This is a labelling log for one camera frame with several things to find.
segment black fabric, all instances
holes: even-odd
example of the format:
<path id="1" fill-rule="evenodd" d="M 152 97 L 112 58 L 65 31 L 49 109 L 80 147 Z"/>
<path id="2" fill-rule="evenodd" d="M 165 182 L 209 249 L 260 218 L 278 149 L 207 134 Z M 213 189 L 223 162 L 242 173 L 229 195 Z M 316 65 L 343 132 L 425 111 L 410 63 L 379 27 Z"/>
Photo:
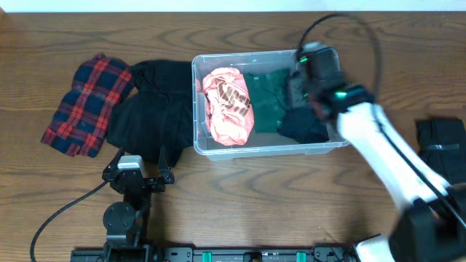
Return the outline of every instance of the black fabric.
<path id="1" fill-rule="evenodd" d="M 466 182 L 466 131 L 461 119 L 430 119 L 416 125 L 421 159 L 448 182 Z"/>
<path id="2" fill-rule="evenodd" d="M 278 130 L 280 135 L 293 138 L 298 143 L 324 143 L 328 141 L 328 131 L 324 123 L 309 106 L 287 111 Z"/>
<path id="3" fill-rule="evenodd" d="M 114 109 L 107 141 L 153 163 L 163 144 L 174 167 L 193 145 L 191 63 L 150 60 L 131 73 L 139 92 Z"/>

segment wood grain surface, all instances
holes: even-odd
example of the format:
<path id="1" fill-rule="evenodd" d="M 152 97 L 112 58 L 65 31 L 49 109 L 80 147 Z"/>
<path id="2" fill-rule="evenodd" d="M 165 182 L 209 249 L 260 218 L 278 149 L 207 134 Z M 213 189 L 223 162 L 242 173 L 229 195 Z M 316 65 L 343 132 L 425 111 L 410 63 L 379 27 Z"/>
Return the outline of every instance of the wood grain surface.
<path id="1" fill-rule="evenodd" d="M 7 14 L 0 21 L 0 260 L 28 261 L 29 245 L 56 210 L 101 183 L 117 149 L 94 159 L 40 143 L 78 65 L 95 53 L 129 64 L 199 54 L 292 49 L 323 13 Z M 414 121 L 466 120 L 466 22 L 462 13 L 360 14 L 382 42 L 380 103 L 414 148 Z M 364 32 L 329 21 L 309 39 L 339 50 L 355 81 L 371 83 Z M 176 184 L 154 197 L 150 235 L 198 247 L 307 246 L 389 233 L 397 213 L 359 153 L 209 162 L 187 148 Z M 75 247 L 101 247 L 109 187 L 58 216 L 36 246 L 38 261 L 69 261 Z"/>

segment plaid shirt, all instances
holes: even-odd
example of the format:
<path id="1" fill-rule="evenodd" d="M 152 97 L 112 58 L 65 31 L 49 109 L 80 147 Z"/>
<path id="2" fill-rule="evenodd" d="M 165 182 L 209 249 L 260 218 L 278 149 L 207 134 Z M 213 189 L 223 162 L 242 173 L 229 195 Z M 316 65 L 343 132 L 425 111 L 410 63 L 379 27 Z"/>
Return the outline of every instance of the plaid shirt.
<path id="1" fill-rule="evenodd" d="M 95 157 L 113 107 L 130 94 L 133 86 L 130 68 L 121 60 L 96 55 L 81 64 L 42 142 L 69 156 Z"/>

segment pink fabric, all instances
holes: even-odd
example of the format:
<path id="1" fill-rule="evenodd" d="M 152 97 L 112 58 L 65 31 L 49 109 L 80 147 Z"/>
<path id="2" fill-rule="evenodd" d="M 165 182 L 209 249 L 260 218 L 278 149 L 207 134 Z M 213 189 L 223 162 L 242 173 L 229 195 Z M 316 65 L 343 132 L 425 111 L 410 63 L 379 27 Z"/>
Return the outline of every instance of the pink fabric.
<path id="1" fill-rule="evenodd" d="M 204 78 L 202 88 L 208 98 L 205 111 L 213 139 L 225 146 L 244 145 L 253 129 L 254 115 L 240 71 L 217 68 Z"/>

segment plastic storage container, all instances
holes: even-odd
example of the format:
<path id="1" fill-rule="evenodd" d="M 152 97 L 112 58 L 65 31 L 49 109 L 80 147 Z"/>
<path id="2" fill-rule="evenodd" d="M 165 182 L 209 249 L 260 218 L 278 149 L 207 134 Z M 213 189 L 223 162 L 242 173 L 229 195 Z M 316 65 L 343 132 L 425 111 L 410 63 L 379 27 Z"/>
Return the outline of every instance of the plastic storage container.
<path id="1" fill-rule="evenodd" d="M 255 133 L 251 131 L 243 146 L 224 146 L 212 138 L 205 122 L 206 97 L 202 93 L 202 80 L 216 68 L 235 67 L 242 74 L 265 74 L 294 66 L 295 50 L 252 52 L 224 55 L 198 55 L 192 61 L 193 79 L 193 126 L 194 149 L 211 161 L 251 156 L 274 156 L 286 154 L 326 154 L 348 142 L 330 126 L 327 126 L 326 143 L 300 144 L 278 133 Z"/>

